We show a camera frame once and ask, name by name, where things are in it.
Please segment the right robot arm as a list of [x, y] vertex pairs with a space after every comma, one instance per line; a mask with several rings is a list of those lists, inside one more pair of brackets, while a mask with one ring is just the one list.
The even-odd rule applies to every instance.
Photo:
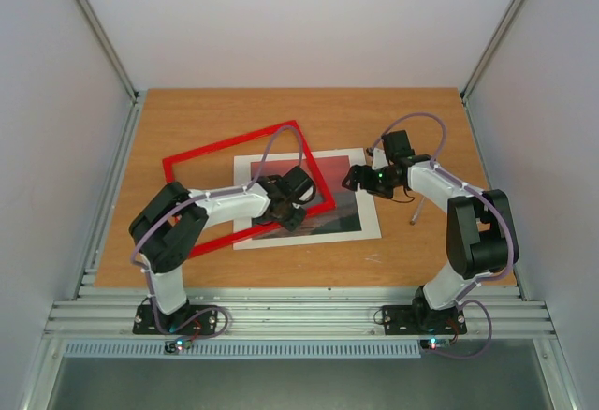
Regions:
[[494, 274], [508, 272], [519, 247], [505, 192], [474, 187], [417, 154], [405, 131], [383, 135], [370, 165], [353, 165], [342, 186], [392, 199], [397, 188], [419, 193], [446, 214], [447, 262], [408, 305], [385, 305], [377, 323], [387, 335], [463, 334], [466, 296]]

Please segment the red picture frame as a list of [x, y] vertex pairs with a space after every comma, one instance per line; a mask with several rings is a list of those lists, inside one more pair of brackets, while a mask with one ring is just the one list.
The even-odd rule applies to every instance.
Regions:
[[[311, 172], [316, 191], [323, 198], [322, 203], [313, 206], [307, 210], [306, 219], [310, 220], [312, 217], [315, 217], [319, 214], [334, 210], [336, 208], [336, 202], [334, 200], [334, 197], [329, 190], [329, 187], [323, 177], [323, 174], [319, 166], [315, 162], [313, 153], [303, 133], [301, 132], [298, 122], [295, 120], [290, 120], [282, 122], [280, 124], [267, 126], [264, 128], [260, 128], [256, 131], [238, 135], [230, 139], [219, 140], [214, 143], [204, 145], [186, 152], [165, 157], [162, 159], [165, 180], [167, 183], [172, 183], [175, 181], [174, 166], [176, 164], [188, 161], [196, 157], [200, 157], [202, 155], [222, 151], [224, 149], [231, 148], [233, 146], [240, 145], [255, 139], [261, 139], [266, 136], [272, 136], [277, 132], [281, 132], [282, 129], [288, 129], [296, 133], [296, 139], [298, 140], [298, 145], [301, 148], [302, 158], [306, 160], [306, 164], [308, 170]], [[247, 229], [235, 231], [226, 236], [208, 242], [203, 242], [192, 248], [191, 253], [189, 255], [189, 259], [225, 248], [236, 242], [242, 242], [245, 240], [252, 239], [258, 235], [272, 232], [277, 228], [281, 228], [281, 226], [277, 223], [269, 223], [264, 226], [249, 227]]]

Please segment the sunset photo with white mat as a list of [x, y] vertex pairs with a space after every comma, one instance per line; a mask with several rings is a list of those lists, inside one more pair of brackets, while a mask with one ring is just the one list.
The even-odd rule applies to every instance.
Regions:
[[[262, 154], [234, 157], [234, 184], [242, 184], [256, 173]], [[354, 240], [380, 239], [377, 212], [373, 196], [365, 191], [353, 192], [342, 187], [342, 179], [354, 165], [365, 165], [364, 152], [359, 148], [313, 152], [313, 157], [335, 202], [335, 208], [306, 217], [293, 232], [276, 228], [251, 239], [237, 242], [234, 250], [250, 250]], [[262, 175], [287, 173], [297, 165], [297, 153], [269, 154]]]

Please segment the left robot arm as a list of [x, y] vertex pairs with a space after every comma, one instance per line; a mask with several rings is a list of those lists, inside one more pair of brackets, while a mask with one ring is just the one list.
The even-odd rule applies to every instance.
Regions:
[[313, 179], [299, 166], [283, 176], [259, 176], [242, 185], [206, 191], [178, 182], [165, 185], [129, 227], [134, 242], [131, 261], [148, 280], [156, 324], [167, 333], [186, 327], [183, 263], [204, 229], [245, 218], [294, 231], [315, 194]]

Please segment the clear handle screwdriver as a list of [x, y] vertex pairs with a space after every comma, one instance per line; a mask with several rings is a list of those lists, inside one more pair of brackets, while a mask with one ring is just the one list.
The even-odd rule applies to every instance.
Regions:
[[418, 202], [418, 204], [416, 206], [416, 209], [415, 209], [415, 211], [414, 211], [414, 213], [413, 213], [413, 215], [412, 215], [412, 217], [411, 217], [411, 219], [409, 221], [409, 224], [411, 226], [414, 226], [416, 224], [416, 222], [418, 221], [418, 219], [419, 219], [419, 217], [420, 217], [420, 215], [422, 213], [422, 209], [424, 207], [425, 202], [426, 202], [426, 199], [424, 197], [422, 197], [420, 199], [420, 201]]

